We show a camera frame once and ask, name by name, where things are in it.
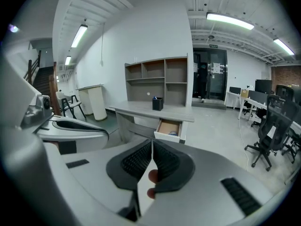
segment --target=ceiling light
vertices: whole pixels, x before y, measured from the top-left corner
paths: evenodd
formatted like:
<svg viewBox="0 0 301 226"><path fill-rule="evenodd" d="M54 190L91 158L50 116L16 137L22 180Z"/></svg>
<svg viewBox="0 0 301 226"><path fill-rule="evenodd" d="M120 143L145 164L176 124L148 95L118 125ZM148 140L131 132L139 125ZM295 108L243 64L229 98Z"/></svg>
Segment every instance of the ceiling light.
<svg viewBox="0 0 301 226"><path fill-rule="evenodd" d="M207 19L225 22L225 23L229 23L229 24L235 24L235 25L244 27L249 30L254 28L254 26L252 24L246 23L242 20L239 20L239 19L236 19L233 17L229 17L229 16L225 16L225 15L215 14L215 13L207 13Z"/></svg>
<svg viewBox="0 0 301 226"><path fill-rule="evenodd" d="M65 61L65 65L69 65L70 60L71 60L71 56L67 56L66 61Z"/></svg>
<svg viewBox="0 0 301 226"><path fill-rule="evenodd" d="M8 27L11 32L18 32L18 30L19 30L17 26L14 26L11 24Z"/></svg>
<svg viewBox="0 0 301 226"><path fill-rule="evenodd" d="M80 39L82 38L82 36L84 35L85 31L87 30L88 26L87 25L81 25L79 27L79 30L77 31L75 38L72 42L71 48L76 48L77 45L79 44Z"/></svg>
<svg viewBox="0 0 301 226"><path fill-rule="evenodd" d="M294 53L279 39L275 39L274 42L283 48L289 55L294 55Z"/></svg>

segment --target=office chair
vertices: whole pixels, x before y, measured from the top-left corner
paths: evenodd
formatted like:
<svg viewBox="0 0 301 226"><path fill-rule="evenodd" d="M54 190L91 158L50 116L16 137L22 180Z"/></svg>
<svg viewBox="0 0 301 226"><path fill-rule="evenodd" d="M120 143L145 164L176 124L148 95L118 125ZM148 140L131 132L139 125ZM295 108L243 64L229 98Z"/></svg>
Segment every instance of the office chair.
<svg viewBox="0 0 301 226"><path fill-rule="evenodd" d="M80 107L81 102L78 101L78 99L76 98L76 95L67 96L62 92L56 92L55 94L56 94L57 101L61 107L61 110L62 110L64 116L66 116L65 111L67 111L69 109L73 118L76 119L76 117L74 115L74 107L78 106L80 111L82 112L83 116L86 118L83 110Z"/></svg>
<svg viewBox="0 0 301 226"><path fill-rule="evenodd" d="M265 115L267 115L267 111L265 109L259 109L259 108L257 108L256 115L258 116L259 119L261 119L261 122L253 121L253 123L251 124L251 127L253 127L253 126L260 126L263 123L263 121L264 121L263 117Z"/></svg>
<svg viewBox="0 0 301 226"><path fill-rule="evenodd" d="M270 170L272 167L269 160L270 151L278 151L283 148L287 131L294 121L298 110L296 103L289 100L285 101L279 96L268 95L267 117L258 130L259 142L256 142L254 146L247 145L245 147L245 150L250 147L259 152L256 161L252 163L252 167L255 167L256 162L263 155L269 164L266 170Z"/></svg>
<svg viewBox="0 0 301 226"><path fill-rule="evenodd" d="M287 145L287 144L286 144L289 138L292 139L291 145ZM291 155L292 155L292 157L293 157L293 161L291 162L291 163L293 164L293 163L295 162L296 154L297 154L298 151L300 151L300 149L301 149L301 136L298 135L298 134L296 134L296 133L294 132L294 130L292 130L292 129L290 128L290 129L288 130L288 132L287 132L287 139L286 139L286 141L285 141L285 143L284 143L284 147L286 147L287 149L286 149L285 151L283 151L283 152L281 153L281 155L284 155L284 154L290 152Z"/></svg>
<svg viewBox="0 0 301 226"><path fill-rule="evenodd" d="M244 106L247 108L247 110L244 111L244 115L246 115L247 113L251 113L251 116L253 117L252 111L250 111L252 105L249 102L245 101Z"/></svg>
<svg viewBox="0 0 301 226"><path fill-rule="evenodd" d="M276 96L284 100L294 101L294 90L285 85L276 85Z"/></svg>

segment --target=paper notice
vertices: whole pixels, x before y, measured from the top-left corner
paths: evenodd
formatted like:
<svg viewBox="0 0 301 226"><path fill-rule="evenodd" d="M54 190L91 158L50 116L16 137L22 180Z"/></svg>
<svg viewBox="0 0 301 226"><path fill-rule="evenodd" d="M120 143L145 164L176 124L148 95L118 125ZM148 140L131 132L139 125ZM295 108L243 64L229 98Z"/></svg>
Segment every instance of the paper notice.
<svg viewBox="0 0 301 226"><path fill-rule="evenodd" d="M198 72L198 64L197 63L193 63L193 71L194 71L194 73Z"/></svg>
<svg viewBox="0 0 301 226"><path fill-rule="evenodd" d="M268 133L268 137L273 138L275 131L276 131L276 127L272 126L271 130Z"/></svg>
<svg viewBox="0 0 301 226"><path fill-rule="evenodd" d="M221 73L220 65L221 64L213 63L213 73Z"/></svg>

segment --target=white chair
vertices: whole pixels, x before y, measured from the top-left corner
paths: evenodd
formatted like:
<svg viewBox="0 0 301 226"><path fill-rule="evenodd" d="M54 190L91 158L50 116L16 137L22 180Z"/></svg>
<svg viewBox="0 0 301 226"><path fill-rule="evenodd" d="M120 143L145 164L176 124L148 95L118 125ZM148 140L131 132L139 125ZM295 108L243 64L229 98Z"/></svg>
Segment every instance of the white chair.
<svg viewBox="0 0 301 226"><path fill-rule="evenodd" d="M80 111L83 113L84 117L86 117L83 110L80 107L81 102L77 100L76 95L67 96L63 92L59 92L59 91L56 92L55 94L56 94L57 101L62 109L64 116L66 116L65 111L67 111L69 109L73 118L76 119L76 117L74 115L74 107L78 106Z"/></svg>

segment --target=doorway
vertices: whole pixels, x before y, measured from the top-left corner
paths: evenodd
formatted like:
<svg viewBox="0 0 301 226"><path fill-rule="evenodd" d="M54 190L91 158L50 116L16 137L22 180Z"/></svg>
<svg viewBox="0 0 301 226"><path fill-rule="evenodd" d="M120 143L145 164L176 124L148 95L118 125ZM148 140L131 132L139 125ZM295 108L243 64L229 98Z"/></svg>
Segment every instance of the doorway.
<svg viewBox="0 0 301 226"><path fill-rule="evenodd" d="M224 101L227 88L227 53L225 50L194 48L193 98Z"/></svg>

